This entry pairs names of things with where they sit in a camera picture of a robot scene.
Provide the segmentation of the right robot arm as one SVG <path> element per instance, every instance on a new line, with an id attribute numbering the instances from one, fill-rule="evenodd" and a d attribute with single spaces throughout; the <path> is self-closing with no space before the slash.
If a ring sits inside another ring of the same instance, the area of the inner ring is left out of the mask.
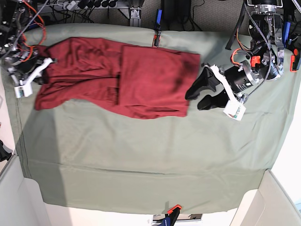
<path id="1" fill-rule="evenodd" d="M 46 39 L 46 24 L 41 17 L 48 1 L 2 0 L 0 2 L 0 61 L 15 86 L 23 87 L 33 81 L 42 82 L 42 72 L 55 60 L 38 53 Z M 42 37 L 38 44 L 27 43 L 25 32 L 40 28 Z"/>

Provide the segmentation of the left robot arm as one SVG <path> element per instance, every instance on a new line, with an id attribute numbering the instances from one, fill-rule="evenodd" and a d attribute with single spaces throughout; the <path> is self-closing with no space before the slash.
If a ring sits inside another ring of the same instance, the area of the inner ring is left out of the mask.
<path id="1" fill-rule="evenodd" d="M 186 91 L 185 99 L 195 100 L 202 91 L 216 92 L 217 86 L 222 85 L 219 94 L 206 95 L 197 108 L 200 111 L 224 108 L 226 113 L 231 110 L 241 113 L 251 96 L 247 89 L 257 90 L 264 82 L 280 78 L 284 72 L 285 46 L 277 8 L 282 6 L 276 0 L 245 0 L 225 47 L 230 50 L 233 42 L 238 42 L 238 49 L 230 56 L 232 67 L 223 70 L 217 65 L 202 64 L 203 70 Z"/>

